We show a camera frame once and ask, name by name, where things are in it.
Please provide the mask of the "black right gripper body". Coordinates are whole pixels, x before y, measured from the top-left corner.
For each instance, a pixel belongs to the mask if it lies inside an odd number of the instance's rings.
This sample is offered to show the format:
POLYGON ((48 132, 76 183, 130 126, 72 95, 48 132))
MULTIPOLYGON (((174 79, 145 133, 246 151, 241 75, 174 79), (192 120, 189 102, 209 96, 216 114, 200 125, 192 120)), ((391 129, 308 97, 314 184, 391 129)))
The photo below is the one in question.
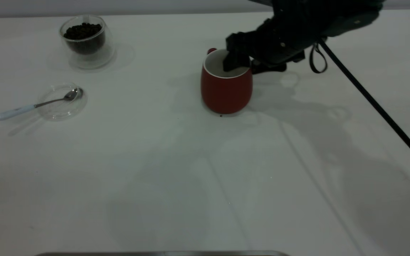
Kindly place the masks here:
POLYGON ((273 18, 256 30, 228 36, 226 50, 246 54, 265 65, 280 65, 311 46, 320 34, 321 23, 318 21, 284 22, 273 18))

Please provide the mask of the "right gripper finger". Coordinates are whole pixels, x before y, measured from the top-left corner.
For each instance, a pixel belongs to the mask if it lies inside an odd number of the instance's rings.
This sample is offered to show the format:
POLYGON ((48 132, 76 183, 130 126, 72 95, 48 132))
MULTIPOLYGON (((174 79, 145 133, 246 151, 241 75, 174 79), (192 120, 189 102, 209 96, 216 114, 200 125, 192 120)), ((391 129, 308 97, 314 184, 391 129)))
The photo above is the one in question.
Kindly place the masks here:
POLYGON ((237 68, 250 68, 251 60, 248 55, 237 51, 229 51, 223 60, 223 71, 233 71, 237 68))
POLYGON ((281 63, 277 66, 269 67, 259 61, 252 61, 252 74, 262 74, 267 72, 285 72, 287 70, 287 64, 281 63))

